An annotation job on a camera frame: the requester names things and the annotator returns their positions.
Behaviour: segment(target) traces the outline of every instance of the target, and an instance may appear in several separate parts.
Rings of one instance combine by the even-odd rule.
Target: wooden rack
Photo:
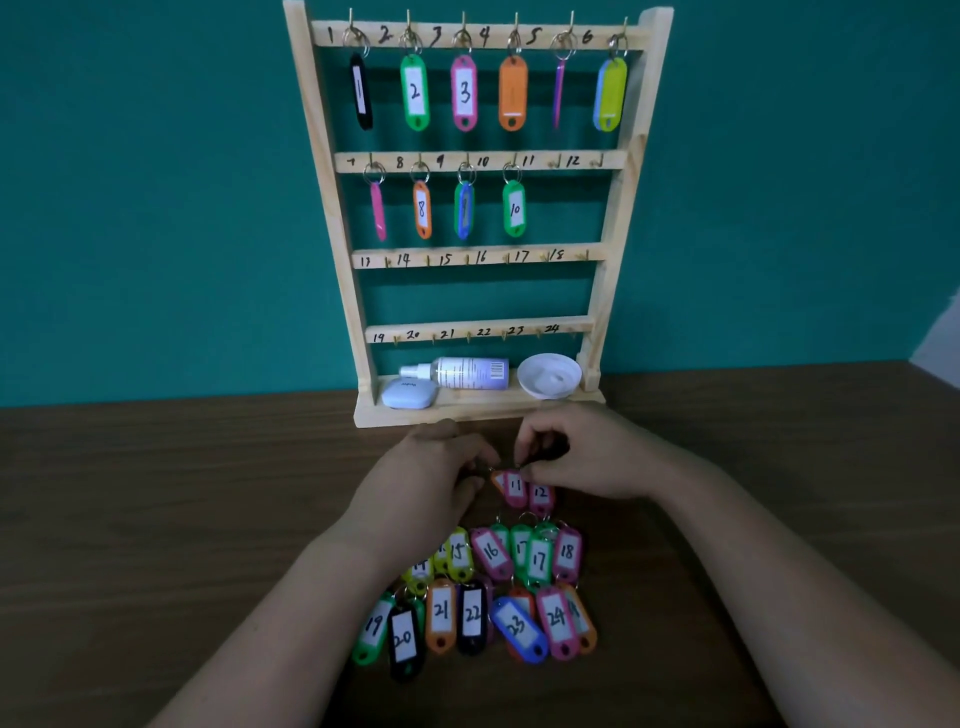
[[[600,358],[607,336],[627,232],[634,210],[640,167],[650,133],[657,89],[666,44],[673,22],[672,8],[653,8],[640,15],[635,26],[499,25],[466,24],[474,50],[507,48],[510,33],[516,30],[523,50],[548,50],[554,35],[570,31],[578,40],[578,52],[607,51],[607,38],[623,33],[630,50],[627,94],[624,100],[617,146],[614,150],[530,150],[524,152],[339,152],[333,149],[333,134],[324,91],[322,65],[314,47],[342,47],[345,20],[310,20],[302,0],[284,0],[287,30],[293,48],[294,64],[300,83],[300,96],[306,115],[310,146],[320,185],[330,248],[347,319],[347,329],[357,372],[357,404],[353,420],[358,427],[412,425],[454,420],[484,420],[521,417],[540,405],[516,382],[511,370],[510,387],[505,391],[442,389],[432,407],[424,410],[394,410],[380,399],[382,387],[395,378],[378,376],[371,346],[399,346],[407,341],[443,341],[500,336],[549,336],[582,333],[583,344],[577,362],[583,369],[580,388],[573,400],[603,401],[599,390]],[[406,22],[354,20],[353,26],[364,33],[373,49],[396,47],[407,29]],[[425,48],[449,48],[453,35],[465,26],[461,23],[413,22],[411,30],[423,40]],[[343,193],[338,174],[362,173],[368,163],[379,162],[387,174],[406,174],[410,165],[422,159],[431,172],[452,173],[462,161],[468,161],[482,173],[499,172],[512,162],[523,170],[582,172],[610,170],[612,182],[607,200],[600,241],[565,245],[511,245],[495,247],[388,248],[354,251],[350,245]],[[495,321],[450,321],[411,323],[393,326],[367,326],[359,295],[357,270],[372,268],[421,268],[453,265],[511,265],[535,262],[596,261],[593,288],[586,316],[558,316],[539,319]]]

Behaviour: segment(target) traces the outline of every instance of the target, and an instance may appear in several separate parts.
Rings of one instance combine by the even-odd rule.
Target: white wall corner
[[[960,389],[960,291],[927,332],[910,361]]]

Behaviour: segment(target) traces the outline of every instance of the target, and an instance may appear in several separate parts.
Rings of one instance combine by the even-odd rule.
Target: person's right hand
[[[572,402],[527,415],[516,436],[514,462],[526,463],[549,448],[556,433],[566,436],[569,451],[556,460],[538,460],[521,468],[528,482],[602,497],[651,497],[660,488],[686,480],[691,471],[713,468],[593,402]]]

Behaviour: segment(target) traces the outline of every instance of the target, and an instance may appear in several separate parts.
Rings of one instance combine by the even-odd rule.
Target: person's left arm
[[[457,482],[477,457],[499,460],[452,420],[411,431],[151,726],[317,725],[377,598],[433,555],[483,485]]]

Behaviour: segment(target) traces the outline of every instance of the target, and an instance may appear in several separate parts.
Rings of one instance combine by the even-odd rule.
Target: person's left hand
[[[483,487],[478,475],[457,482],[476,457],[490,466],[500,462],[483,435],[458,437],[453,420],[415,427],[373,466],[334,528],[372,548],[389,573],[406,571],[434,554]]]

